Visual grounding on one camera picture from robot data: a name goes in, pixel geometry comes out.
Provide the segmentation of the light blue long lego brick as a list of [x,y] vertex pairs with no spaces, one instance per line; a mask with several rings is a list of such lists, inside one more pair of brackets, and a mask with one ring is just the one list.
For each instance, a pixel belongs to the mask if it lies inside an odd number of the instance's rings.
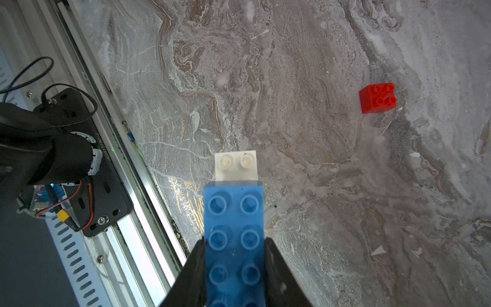
[[265,306],[262,185],[213,181],[203,200],[207,306]]

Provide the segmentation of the white long lego brick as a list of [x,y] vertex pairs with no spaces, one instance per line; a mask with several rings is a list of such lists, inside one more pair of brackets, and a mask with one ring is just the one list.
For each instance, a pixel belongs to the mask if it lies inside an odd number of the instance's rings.
[[216,153],[214,160],[215,181],[258,180],[258,164],[255,150]]

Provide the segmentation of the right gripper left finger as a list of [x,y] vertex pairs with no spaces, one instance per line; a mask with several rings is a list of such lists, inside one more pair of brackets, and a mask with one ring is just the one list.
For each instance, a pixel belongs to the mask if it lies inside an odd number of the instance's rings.
[[205,306],[207,303],[205,273],[205,242],[201,238],[194,245],[185,266],[160,307]]

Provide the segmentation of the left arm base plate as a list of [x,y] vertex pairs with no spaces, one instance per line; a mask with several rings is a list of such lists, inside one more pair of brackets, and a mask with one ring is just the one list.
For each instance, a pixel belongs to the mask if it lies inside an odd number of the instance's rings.
[[94,237],[132,210],[132,201],[111,161],[111,147],[93,121],[88,97],[70,86],[52,98],[42,98],[34,113],[56,130],[87,139],[93,147],[91,170],[83,179],[64,185],[71,198],[75,223],[86,237]]

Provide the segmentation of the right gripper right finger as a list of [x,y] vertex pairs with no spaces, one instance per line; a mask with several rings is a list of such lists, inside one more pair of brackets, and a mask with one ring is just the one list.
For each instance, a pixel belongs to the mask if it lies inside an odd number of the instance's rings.
[[266,306],[312,307],[274,241],[266,237],[264,244]]

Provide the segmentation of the red square lego brick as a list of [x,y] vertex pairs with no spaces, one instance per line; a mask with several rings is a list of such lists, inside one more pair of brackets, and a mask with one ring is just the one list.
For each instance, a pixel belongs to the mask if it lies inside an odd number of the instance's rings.
[[383,113],[397,104],[393,83],[368,85],[359,92],[359,98],[362,114]]

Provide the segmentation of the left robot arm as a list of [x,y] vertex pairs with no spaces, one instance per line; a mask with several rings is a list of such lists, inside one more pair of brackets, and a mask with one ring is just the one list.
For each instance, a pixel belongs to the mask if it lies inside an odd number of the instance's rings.
[[33,112],[1,104],[1,205],[12,205],[27,185],[62,184],[91,170],[93,147],[61,132]]

